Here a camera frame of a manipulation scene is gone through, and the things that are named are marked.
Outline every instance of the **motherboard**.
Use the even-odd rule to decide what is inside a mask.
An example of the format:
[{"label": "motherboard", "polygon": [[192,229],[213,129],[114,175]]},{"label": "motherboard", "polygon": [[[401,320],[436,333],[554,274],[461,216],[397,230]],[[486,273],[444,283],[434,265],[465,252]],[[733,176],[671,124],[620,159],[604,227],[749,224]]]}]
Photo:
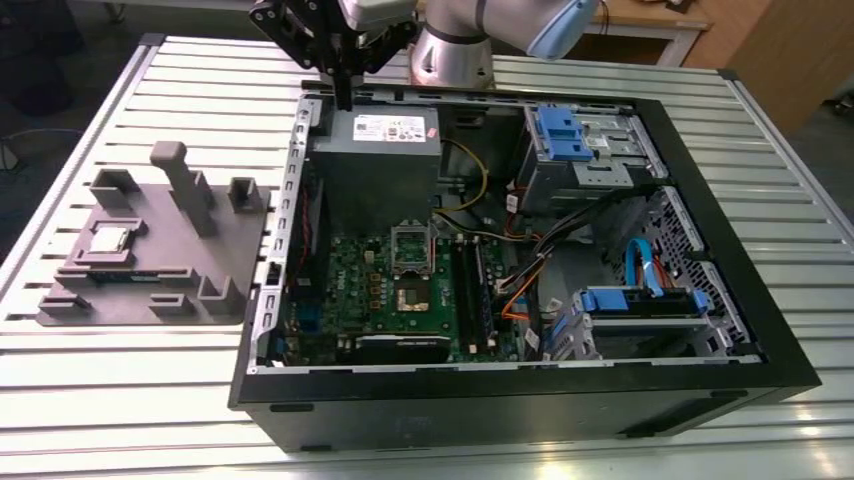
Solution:
[{"label": "motherboard", "polygon": [[296,363],[361,363],[346,360],[358,349],[373,351],[372,362],[400,355],[416,361],[418,345],[430,352],[424,361],[517,358],[517,332],[492,316],[489,291],[505,271],[500,244],[424,232],[332,238],[322,298],[289,304],[294,334],[284,348]]}]

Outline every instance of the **aluminum table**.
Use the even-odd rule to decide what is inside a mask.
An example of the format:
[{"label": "aluminum table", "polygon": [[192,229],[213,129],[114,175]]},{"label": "aluminum table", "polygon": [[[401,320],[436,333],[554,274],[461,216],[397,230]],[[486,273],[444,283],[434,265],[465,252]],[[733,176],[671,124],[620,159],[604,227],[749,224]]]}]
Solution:
[{"label": "aluminum table", "polygon": [[[663,439],[285,455],[225,408],[238,326],[38,326],[101,167],[165,183],[147,151],[180,140],[212,185],[252,176],[278,187],[298,84],[314,74],[266,42],[143,43],[0,268],[0,478],[854,476],[854,229],[744,87],[713,71],[494,60],[501,89],[664,104],[824,383],[787,402]],[[397,57],[370,81],[405,77]]]}]

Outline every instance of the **yellow wire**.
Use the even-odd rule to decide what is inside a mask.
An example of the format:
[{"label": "yellow wire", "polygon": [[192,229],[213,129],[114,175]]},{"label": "yellow wire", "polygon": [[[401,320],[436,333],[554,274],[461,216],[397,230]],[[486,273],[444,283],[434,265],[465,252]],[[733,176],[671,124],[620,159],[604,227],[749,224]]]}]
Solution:
[{"label": "yellow wire", "polygon": [[460,210],[466,209],[474,203],[477,203],[477,201],[482,198],[482,195],[485,195],[485,187],[486,187],[489,171],[485,169],[485,164],[482,163],[482,160],[480,160],[480,157],[477,157],[477,155],[474,155],[474,152],[472,152],[465,145],[458,143],[456,140],[450,140],[449,138],[444,138],[444,139],[441,139],[441,141],[442,142],[448,142],[450,145],[453,145],[456,148],[458,148],[465,153],[465,155],[468,155],[470,157],[470,159],[474,161],[474,163],[477,164],[477,168],[480,168],[480,176],[481,176],[480,191],[477,192],[477,195],[474,196],[474,198],[468,200],[461,205],[457,205],[456,207],[437,208],[436,209],[436,212],[441,212],[441,213],[458,212]]}]

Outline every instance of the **ram slot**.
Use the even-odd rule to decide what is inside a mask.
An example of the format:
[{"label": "ram slot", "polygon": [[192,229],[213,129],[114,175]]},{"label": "ram slot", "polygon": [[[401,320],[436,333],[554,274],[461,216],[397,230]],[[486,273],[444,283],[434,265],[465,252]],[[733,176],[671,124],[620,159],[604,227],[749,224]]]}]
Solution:
[{"label": "ram slot", "polygon": [[489,280],[486,278],[485,267],[482,266],[482,255],[480,252],[480,244],[474,243],[469,246],[469,264],[472,265],[470,273],[473,274],[470,287],[473,298],[473,317],[476,323],[477,335],[477,351],[485,352],[494,348],[494,325],[492,323],[492,296],[489,295]]},{"label": "ram slot", "polygon": [[453,299],[456,306],[456,329],[458,349],[464,354],[477,353],[476,325],[472,315],[470,285],[465,261],[465,245],[457,243],[450,249],[450,275],[453,277]]}]

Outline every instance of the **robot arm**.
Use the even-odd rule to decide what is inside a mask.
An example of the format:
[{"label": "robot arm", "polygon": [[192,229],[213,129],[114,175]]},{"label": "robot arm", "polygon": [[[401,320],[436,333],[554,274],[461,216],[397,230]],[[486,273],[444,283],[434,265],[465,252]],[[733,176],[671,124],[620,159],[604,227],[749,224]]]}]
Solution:
[{"label": "robot arm", "polygon": [[337,108],[350,110],[364,72],[376,73],[414,36],[414,2],[258,0],[249,18],[297,65],[317,69]]},{"label": "robot arm", "polygon": [[[492,83],[489,37],[528,55],[565,55],[598,0],[429,0],[426,25],[412,52],[412,80],[426,85]],[[258,0],[254,25],[304,68],[333,85],[338,109],[352,87],[374,73],[416,33],[416,0]]]},{"label": "robot arm", "polygon": [[598,0],[429,0],[410,57],[422,85],[482,88],[492,83],[496,38],[528,55],[561,58],[584,33]]}]

